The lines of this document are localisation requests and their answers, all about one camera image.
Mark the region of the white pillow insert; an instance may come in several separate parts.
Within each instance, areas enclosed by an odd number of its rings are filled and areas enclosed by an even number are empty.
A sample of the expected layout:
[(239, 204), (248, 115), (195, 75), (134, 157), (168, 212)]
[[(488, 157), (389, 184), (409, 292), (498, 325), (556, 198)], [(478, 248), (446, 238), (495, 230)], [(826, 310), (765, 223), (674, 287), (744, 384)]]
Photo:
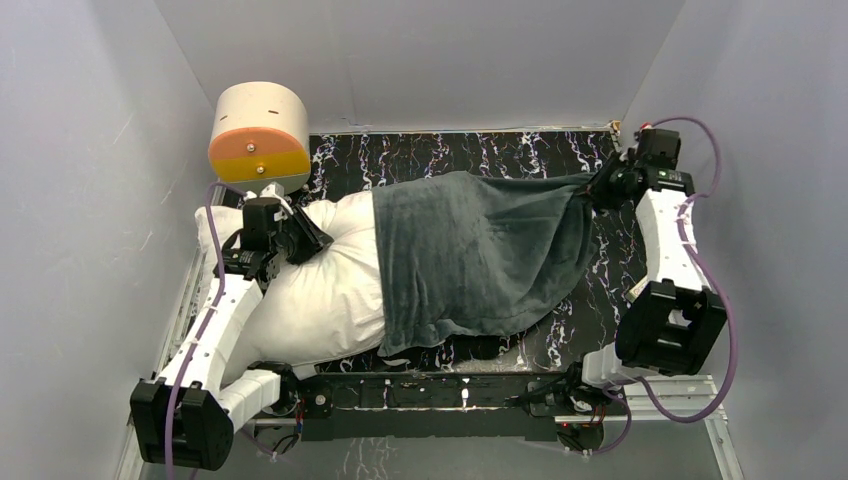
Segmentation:
[(301, 265), (283, 264), (243, 327), (222, 382), (255, 362), (288, 364), (300, 379), (317, 366), (379, 346), (385, 317), (372, 194), (318, 200), (305, 213), (333, 238)]

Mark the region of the cream and orange cylindrical container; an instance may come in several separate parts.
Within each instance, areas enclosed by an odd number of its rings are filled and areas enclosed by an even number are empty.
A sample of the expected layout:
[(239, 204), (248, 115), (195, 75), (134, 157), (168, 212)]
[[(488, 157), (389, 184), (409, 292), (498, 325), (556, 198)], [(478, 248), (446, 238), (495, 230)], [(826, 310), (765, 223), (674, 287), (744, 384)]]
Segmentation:
[(287, 194), (311, 175), (308, 114), (300, 97), (273, 82), (224, 90), (216, 103), (208, 160), (217, 178), (242, 190), (271, 182)]

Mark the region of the zebra and grey pillowcase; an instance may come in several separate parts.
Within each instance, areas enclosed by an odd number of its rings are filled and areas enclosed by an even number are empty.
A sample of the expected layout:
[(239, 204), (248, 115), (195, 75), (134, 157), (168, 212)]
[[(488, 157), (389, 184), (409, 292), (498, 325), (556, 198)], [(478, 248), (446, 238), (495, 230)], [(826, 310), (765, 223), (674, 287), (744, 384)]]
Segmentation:
[(510, 336), (551, 313), (596, 253), (589, 179), (457, 171), (376, 188), (380, 355)]

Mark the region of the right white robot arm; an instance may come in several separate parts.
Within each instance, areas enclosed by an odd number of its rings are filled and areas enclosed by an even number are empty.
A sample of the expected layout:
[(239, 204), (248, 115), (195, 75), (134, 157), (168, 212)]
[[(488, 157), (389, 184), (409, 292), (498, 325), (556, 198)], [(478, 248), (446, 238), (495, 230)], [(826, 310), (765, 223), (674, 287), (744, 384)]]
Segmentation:
[(643, 129), (584, 193), (597, 212), (634, 204), (647, 272), (614, 342), (586, 354), (581, 375), (563, 387), (565, 405), (577, 414), (598, 406), (602, 389), (698, 373), (726, 323), (723, 301), (691, 257), (696, 241), (686, 215), (695, 191), (691, 175), (677, 168), (680, 148), (678, 132)]

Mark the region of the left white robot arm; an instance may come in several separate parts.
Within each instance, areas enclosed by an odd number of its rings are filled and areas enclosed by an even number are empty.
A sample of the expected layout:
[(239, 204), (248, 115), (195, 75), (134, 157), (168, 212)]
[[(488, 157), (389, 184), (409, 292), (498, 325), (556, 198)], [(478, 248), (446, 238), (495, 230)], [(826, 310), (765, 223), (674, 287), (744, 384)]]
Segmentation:
[(263, 410), (286, 416), (303, 403), (291, 366), (253, 362), (232, 383), (227, 363), (249, 316), (281, 263), (300, 265), (333, 242), (305, 211), (275, 197), (245, 201), (242, 225), (226, 240), (207, 218), (215, 260), (208, 298), (185, 340), (153, 380), (130, 397), (141, 458), (168, 470), (214, 471), (236, 433)]

